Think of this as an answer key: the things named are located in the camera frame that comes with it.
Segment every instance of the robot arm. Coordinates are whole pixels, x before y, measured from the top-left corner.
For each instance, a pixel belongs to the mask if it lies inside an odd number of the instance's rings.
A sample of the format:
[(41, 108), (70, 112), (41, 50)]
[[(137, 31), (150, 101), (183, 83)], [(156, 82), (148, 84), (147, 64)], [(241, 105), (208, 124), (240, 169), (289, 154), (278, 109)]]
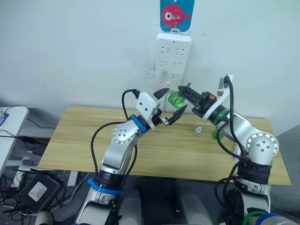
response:
[[(195, 107), (192, 111), (203, 118), (211, 121), (219, 132), (235, 142), (230, 129), (229, 109), (222, 106), (222, 102), (229, 96), (227, 78), (221, 78), (218, 94), (221, 98), (209, 92), (197, 93), (187, 86), (179, 86), (181, 96), (186, 98)], [(240, 163), (237, 174), (243, 178), (235, 181), (235, 188), (229, 190), (226, 195), (228, 207), (234, 214), (243, 219), (253, 210), (270, 212), (270, 184), (268, 184), (272, 158), (278, 152), (276, 138), (267, 132), (258, 130), (247, 119), (237, 113), (233, 114), (233, 130), (240, 141), (245, 157), (251, 163)]]
[(171, 118), (164, 118), (159, 109), (159, 99), (169, 89), (165, 88), (148, 94), (137, 91), (136, 108), (139, 116), (131, 115), (127, 122), (118, 124), (112, 132), (109, 144), (95, 179), (90, 178), (91, 185), (85, 201), (76, 218), (76, 223), (109, 225), (118, 221), (117, 200), (124, 175), (131, 159), (133, 147), (150, 129), (155, 130), (160, 123), (172, 125), (184, 113), (186, 106), (177, 110)]

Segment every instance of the blue card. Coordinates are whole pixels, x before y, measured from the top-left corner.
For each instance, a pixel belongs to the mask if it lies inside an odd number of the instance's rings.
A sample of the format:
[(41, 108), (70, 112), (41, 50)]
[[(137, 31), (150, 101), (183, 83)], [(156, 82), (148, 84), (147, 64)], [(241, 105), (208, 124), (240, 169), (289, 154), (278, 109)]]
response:
[(181, 32), (191, 26), (194, 0), (160, 0), (160, 28), (171, 31), (177, 28)]

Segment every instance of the wall socket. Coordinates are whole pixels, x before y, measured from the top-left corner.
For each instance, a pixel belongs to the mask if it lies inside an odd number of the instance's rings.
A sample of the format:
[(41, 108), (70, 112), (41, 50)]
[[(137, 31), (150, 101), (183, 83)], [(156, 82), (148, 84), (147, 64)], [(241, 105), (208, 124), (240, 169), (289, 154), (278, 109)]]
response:
[(190, 36), (159, 33), (156, 38), (155, 87), (178, 90), (192, 45)]

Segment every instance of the desk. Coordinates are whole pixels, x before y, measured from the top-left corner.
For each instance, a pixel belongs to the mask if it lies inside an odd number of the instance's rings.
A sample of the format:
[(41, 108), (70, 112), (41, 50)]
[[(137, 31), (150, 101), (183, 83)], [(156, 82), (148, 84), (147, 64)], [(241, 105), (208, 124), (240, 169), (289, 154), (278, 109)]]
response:
[[(137, 115), (136, 111), (128, 110), (129, 115), (133, 113)], [(171, 113), (164, 113), (164, 116), (170, 117)], [(38, 166), (94, 172), (91, 137), (101, 125), (124, 119), (121, 109), (68, 106)], [(250, 121), (258, 129), (272, 133), (267, 120)], [(196, 135), (195, 128), (198, 126), (202, 127), (202, 133)], [(114, 127), (104, 128), (95, 139), (98, 166), (111, 141)], [(212, 124), (204, 123), (193, 114), (184, 114), (170, 127), (160, 124), (155, 131), (147, 132), (139, 140), (137, 160), (131, 174), (196, 180), (228, 177), (234, 160), (211, 137), (214, 129)], [(233, 142), (226, 138), (222, 141), (233, 150)], [(291, 184), (280, 152), (274, 157), (270, 183)]]
[[(1, 111), (5, 111), (8, 107), (0, 107)], [(1, 130), (7, 130), (15, 136), (19, 135), (22, 124), (28, 116), (28, 109), (24, 106), (15, 106), (7, 110), (9, 116), (6, 118), (4, 124), (0, 127)], [(0, 131), (0, 135), (10, 136), (4, 131)], [(6, 165), (11, 150), (14, 147), (16, 139), (9, 137), (0, 137), (0, 175)]]

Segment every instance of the shoe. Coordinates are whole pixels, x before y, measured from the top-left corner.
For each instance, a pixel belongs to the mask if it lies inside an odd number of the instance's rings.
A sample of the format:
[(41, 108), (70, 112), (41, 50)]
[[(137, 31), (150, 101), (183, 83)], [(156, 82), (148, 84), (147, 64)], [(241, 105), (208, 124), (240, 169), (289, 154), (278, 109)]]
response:
[(40, 211), (34, 225), (53, 225), (53, 218), (47, 211)]

